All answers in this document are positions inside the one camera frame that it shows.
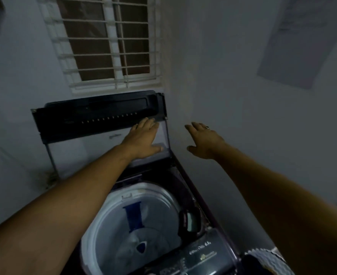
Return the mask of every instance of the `washing machine lid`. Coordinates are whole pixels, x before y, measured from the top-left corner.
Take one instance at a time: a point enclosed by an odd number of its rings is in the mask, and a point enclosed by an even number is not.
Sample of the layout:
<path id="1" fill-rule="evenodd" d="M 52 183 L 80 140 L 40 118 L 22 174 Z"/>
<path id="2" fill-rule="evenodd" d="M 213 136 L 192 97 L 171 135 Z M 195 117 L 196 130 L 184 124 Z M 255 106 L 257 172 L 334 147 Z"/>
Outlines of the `washing machine lid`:
<path id="1" fill-rule="evenodd" d="M 41 139 L 61 179 L 120 144 L 130 128 L 145 117 L 160 122 L 153 144 L 158 154 L 133 161 L 128 168 L 171 156 L 164 95 L 141 91 L 47 103 L 32 109 Z"/>

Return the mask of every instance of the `forearm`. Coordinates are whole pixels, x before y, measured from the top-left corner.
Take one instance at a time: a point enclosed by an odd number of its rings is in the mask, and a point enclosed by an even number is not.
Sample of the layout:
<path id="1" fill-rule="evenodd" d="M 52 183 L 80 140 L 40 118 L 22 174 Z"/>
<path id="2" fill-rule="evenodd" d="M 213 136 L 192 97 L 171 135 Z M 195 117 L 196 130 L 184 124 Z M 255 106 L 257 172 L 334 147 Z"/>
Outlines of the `forearm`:
<path id="1" fill-rule="evenodd" d="M 218 149 L 215 160 L 296 274 L 337 270 L 337 207 L 229 145 Z"/>
<path id="2" fill-rule="evenodd" d="M 117 146 L 3 223 L 0 273 L 59 274 L 130 160 Z"/>

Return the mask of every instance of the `washing machine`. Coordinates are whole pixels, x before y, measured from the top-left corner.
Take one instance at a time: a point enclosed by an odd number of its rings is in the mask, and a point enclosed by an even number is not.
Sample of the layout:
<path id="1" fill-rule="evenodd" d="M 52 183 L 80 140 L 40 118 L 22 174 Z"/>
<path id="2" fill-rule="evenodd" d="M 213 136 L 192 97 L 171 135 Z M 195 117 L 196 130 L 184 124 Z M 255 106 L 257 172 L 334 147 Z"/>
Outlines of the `washing machine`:
<path id="1" fill-rule="evenodd" d="M 32 109 L 55 174 L 65 179 L 122 142 L 145 117 L 163 151 L 124 170 L 63 274 L 235 274 L 239 253 L 170 148 L 163 93 L 87 97 Z"/>

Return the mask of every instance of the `window frame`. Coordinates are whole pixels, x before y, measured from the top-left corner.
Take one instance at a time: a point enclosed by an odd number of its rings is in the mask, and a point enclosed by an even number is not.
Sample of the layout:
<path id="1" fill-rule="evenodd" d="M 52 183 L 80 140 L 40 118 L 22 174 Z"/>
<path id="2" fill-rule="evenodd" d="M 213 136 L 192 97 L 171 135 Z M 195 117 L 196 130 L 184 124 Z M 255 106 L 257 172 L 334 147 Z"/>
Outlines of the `window frame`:
<path id="1" fill-rule="evenodd" d="M 113 2 L 112 0 L 102 0 L 102 3 L 100 2 L 104 11 L 108 38 L 113 39 L 106 41 L 107 44 L 110 45 L 115 78 L 82 81 L 79 72 L 77 71 L 78 67 L 74 59 L 72 47 L 68 40 L 67 32 L 63 21 L 61 21 L 62 17 L 57 0 L 38 0 L 43 19 L 56 51 L 56 56 L 60 61 L 66 81 L 74 94 L 102 91 L 122 92 L 131 91 L 136 88 L 144 89 L 161 85 L 160 2 L 161 0 L 147 0 L 150 72 L 133 75 L 123 75 L 122 69 L 119 69 L 119 67 L 122 66 L 120 55 L 122 53 L 124 54 L 124 52 L 120 52 L 117 40 L 117 20 L 115 19 L 114 8 L 112 5 L 116 2 Z M 129 5 L 130 3 L 118 2 L 118 4 Z"/>

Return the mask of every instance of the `wall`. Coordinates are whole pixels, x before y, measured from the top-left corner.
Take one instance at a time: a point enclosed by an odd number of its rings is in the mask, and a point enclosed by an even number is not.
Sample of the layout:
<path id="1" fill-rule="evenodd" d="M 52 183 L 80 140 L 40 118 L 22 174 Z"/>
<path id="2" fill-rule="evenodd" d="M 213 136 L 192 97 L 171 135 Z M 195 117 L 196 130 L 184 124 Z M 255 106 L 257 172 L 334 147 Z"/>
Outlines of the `wall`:
<path id="1" fill-rule="evenodd" d="M 0 152 L 0 222 L 42 193 L 36 177 L 51 168 L 30 109 L 72 98 L 36 0 L 3 3 L 0 147 L 9 155 Z"/>
<path id="2" fill-rule="evenodd" d="M 200 121 L 258 162 L 337 203 L 337 44 L 312 90 L 256 75 L 281 0 L 162 0 L 171 146 L 241 250 L 272 246 L 238 190 L 186 151 Z"/>

